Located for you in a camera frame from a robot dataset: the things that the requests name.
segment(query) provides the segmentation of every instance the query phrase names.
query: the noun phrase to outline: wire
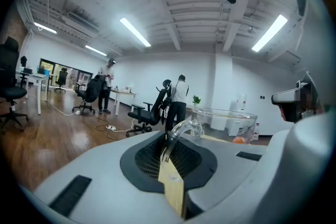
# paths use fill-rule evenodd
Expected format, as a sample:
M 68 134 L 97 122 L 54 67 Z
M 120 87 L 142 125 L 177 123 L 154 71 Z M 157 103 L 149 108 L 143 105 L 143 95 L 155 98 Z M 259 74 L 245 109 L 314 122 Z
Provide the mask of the wire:
M 73 114 L 69 114 L 69 115 L 67 115 L 67 114 L 65 114 L 65 113 L 63 113 L 62 111 L 60 111 L 58 108 L 56 108 L 55 106 L 53 106 L 49 101 L 47 101 L 47 100 L 45 100 L 47 103 L 49 103 L 54 109 L 56 109 L 58 112 L 60 112 L 60 113 L 62 113 L 64 116 L 72 116 L 72 115 L 75 115 L 76 113 L 73 113 Z M 96 131 L 98 131 L 98 132 L 104 132 L 104 131 L 107 131 L 107 138 L 108 139 L 111 139 L 111 140 L 115 140 L 115 141 L 118 141 L 118 139 L 113 139 L 113 138 L 110 138 L 109 137 L 109 134 L 108 134 L 108 130 L 106 129 L 106 126 L 109 126 L 110 125 L 110 123 L 107 121 L 107 120 L 104 120 L 104 119 L 101 119 L 101 118 L 99 118 L 99 117 L 97 117 L 97 116 L 95 116 L 98 120 L 101 120 L 101 121 L 105 121 L 107 124 L 104 124 L 104 125 L 98 125 L 98 126 L 96 126 L 96 128 L 95 128 L 95 130 Z M 131 130 L 131 129 L 133 129 L 133 127 L 134 127 L 134 124 L 133 124 L 133 121 L 134 121 L 135 119 L 133 119 L 132 120 L 132 125 L 131 125 L 131 127 L 129 128 L 129 129 L 127 129 L 126 131 L 115 131 L 115 130 L 110 130 L 110 131 L 113 131 L 113 132 L 115 132 L 115 133 L 119 133 L 119 132 L 127 132 L 127 131 L 129 131 L 129 130 Z
M 56 109 L 58 112 L 60 112 L 60 113 L 62 113 L 64 116 L 72 116 L 72 115 L 75 115 L 76 113 L 73 113 L 73 114 L 69 114 L 69 115 L 67 115 L 67 114 L 65 114 L 64 112 L 62 112 L 62 111 L 60 111 L 58 108 L 56 108 L 56 107 L 54 107 L 54 105 L 53 104 L 51 104 L 48 100 L 45 100 L 47 103 L 49 103 L 54 109 Z
M 133 127 L 134 127 L 133 121 L 134 121 L 134 120 L 135 120 L 135 119 L 133 119 L 132 122 L 131 122 L 131 123 L 132 123 L 131 127 L 130 127 L 129 129 L 127 129 L 126 131 L 115 131 L 115 130 L 111 130 L 111 131 L 113 131 L 113 132 L 115 132 L 115 133 L 118 133 L 118 132 L 127 132 L 127 131 L 133 129 Z

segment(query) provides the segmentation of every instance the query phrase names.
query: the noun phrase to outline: ceiling light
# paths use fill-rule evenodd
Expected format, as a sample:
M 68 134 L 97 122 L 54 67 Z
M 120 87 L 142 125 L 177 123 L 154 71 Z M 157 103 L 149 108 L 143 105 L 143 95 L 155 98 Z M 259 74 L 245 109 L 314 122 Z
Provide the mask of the ceiling light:
M 267 42 L 270 41 L 272 37 L 275 36 L 278 31 L 280 31 L 280 29 L 282 29 L 287 21 L 288 20 L 286 18 L 284 18 L 282 15 L 279 15 L 275 22 L 267 30 L 267 32 L 262 36 L 262 38 L 253 46 L 252 50 L 256 52 L 260 51 L 264 45 L 266 45 Z
M 149 42 L 139 33 L 138 30 L 136 30 L 133 25 L 131 25 L 131 23 L 126 18 L 120 19 L 120 22 L 124 24 L 129 29 L 129 31 L 131 31 L 146 47 L 151 46 Z
M 48 27 L 46 27 L 44 25 L 41 25 L 41 24 L 38 24 L 38 23 L 34 23 L 34 25 L 36 25 L 37 27 L 43 28 L 43 29 L 45 29 L 47 31 L 50 31 L 50 32 L 52 32 L 54 34 L 57 34 L 57 32 L 55 30 L 52 30 L 52 29 L 50 29 L 50 28 L 48 28 Z
M 94 48 L 92 48 L 92 47 L 90 47 L 90 46 L 88 46 L 88 45 L 86 45 L 85 47 L 88 48 L 88 49 L 90 49 L 90 50 L 93 50 L 93 51 L 95 51 L 95 52 L 97 52 L 97 53 L 99 53 L 99 54 L 101 54 L 101 55 L 107 56 L 107 54 L 105 54 L 104 52 L 101 52 L 101 51 L 99 51 L 99 50 L 96 50 L 96 49 L 94 49 Z

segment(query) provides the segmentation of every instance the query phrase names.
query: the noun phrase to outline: brick wall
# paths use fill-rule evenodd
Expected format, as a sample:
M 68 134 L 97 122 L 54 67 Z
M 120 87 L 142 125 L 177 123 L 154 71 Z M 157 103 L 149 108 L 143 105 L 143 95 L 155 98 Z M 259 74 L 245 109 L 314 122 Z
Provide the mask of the brick wall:
M 3 44 L 7 37 L 10 36 L 17 40 L 20 51 L 26 35 L 27 29 L 23 24 L 19 13 L 17 12 L 16 6 L 12 5 L 8 10 L 2 28 L 0 29 L 0 44 Z

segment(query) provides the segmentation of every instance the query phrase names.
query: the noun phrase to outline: man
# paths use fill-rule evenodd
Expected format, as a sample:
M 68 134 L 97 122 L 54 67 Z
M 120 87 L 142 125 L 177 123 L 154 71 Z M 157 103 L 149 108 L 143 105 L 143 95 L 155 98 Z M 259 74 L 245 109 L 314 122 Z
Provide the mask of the man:
M 166 131 L 171 131 L 173 128 L 174 118 L 177 115 L 177 123 L 184 121 L 186 98 L 189 92 L 189 85 L 185 83 L 185 76 L 180 75 L 179 81 L 172 85 L 172 105 L 169 107 Z
M 111 114 L 111 111 L 109 111 L 107 108 L 109 106 L 112 79 L 114 79 L 113 65 L 115 64 L 115 62 L 116 61 L 113 58 L 110 59 L 107 65 L 102 66 L 98 71 L 99 75 L 105 76 L 105 81 L 106 81 L 106 87 L 103 86 L 99 94 L 99 99 L 98 99 L 99 115 L 101 115 L 103 112 L 107 114 Z

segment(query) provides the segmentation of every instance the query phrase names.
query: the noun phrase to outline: doorway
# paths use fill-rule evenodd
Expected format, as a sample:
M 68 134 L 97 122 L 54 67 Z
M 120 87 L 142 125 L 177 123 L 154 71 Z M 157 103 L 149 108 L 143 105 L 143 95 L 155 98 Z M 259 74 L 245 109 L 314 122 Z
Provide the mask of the doorway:
M 56 81 L 58 80 L 59 73 L 62 71 L 63 68 L 66 69 L 67 74 L 67 79 L 66 79 L 66 84 L 63 86 L 64 88 L 67 89 L 75 89 L 76 87 L 76 82 L 84 84 L 83 87 L 80 87 L 80 90 L 86 90 L 86 86 L 89 83 L 89 81 L 92 78 L 92 73 L 86 72 L 83 70 L 79 70 L 73 67 L 61 65 L 56 62 L 52 62 L 46 59 L 41 59 L 40 60 L 40 66 L 43 66 L 44 69 L 49 70 L 50 74 L 53 74 L 51 76 L 49 85 L 50 86 L 55 86 L 58 87 L 58 84 L 56 84 Z

